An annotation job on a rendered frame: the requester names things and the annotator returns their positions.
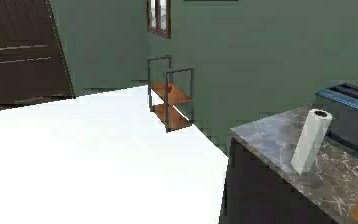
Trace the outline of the dark grey toaster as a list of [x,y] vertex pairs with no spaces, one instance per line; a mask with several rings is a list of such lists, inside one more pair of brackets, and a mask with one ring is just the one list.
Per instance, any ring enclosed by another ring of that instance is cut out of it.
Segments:
[[358,152],[358,86],[341,83],[318,91],[313,108],[329,112],[328,136]]

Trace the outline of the dark red framed window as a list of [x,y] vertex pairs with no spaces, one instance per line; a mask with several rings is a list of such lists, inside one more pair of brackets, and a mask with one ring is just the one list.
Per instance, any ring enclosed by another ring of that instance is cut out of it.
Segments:
[[146,0],[146,15],[149,33],[171,38],[171,0]]

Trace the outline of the dark marble top counter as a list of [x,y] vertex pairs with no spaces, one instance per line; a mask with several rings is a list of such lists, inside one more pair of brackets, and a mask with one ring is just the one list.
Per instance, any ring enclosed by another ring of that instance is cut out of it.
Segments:
[[358,152],[326,138],[311,170],[291,159],[308,109],[230,129],[221,224],[357,224]]

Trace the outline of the white paper towel roll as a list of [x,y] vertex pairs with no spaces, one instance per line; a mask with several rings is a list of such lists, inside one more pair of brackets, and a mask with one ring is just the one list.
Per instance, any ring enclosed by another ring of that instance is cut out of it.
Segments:
[[324,110],[311,109],[308,112],[291,159],[291,165],[298,174],[311,169],[332,119],[333,116]]

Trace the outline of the dark brown room door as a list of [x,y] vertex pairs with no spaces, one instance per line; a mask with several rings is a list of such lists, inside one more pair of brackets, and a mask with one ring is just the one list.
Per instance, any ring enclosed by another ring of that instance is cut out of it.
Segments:
[[50,0],[0,0],[0,107],[74,96]]

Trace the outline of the grey frame wooden shelf rack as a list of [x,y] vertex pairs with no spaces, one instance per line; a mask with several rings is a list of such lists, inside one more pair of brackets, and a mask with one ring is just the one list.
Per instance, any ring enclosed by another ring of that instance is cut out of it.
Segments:
[[[151,79],[151,63],[159,60],[167,60],[168,69],[163,72],[163,82],[154,82]],[[189,94],[186,94],[174,84],[173,75],[181,72],[190,73]],[[194,76],[194,67],[173,69],[171,55],[154,56],[147,59],[147,94],[149,109],[165,126],[166,132],[187,128],[194,124]],[[172,91],[170,93],[167,92],[167,84],[169,83],[172,84]],[[189,119],[175,108],[177,104],[182,103],[190,104]]]

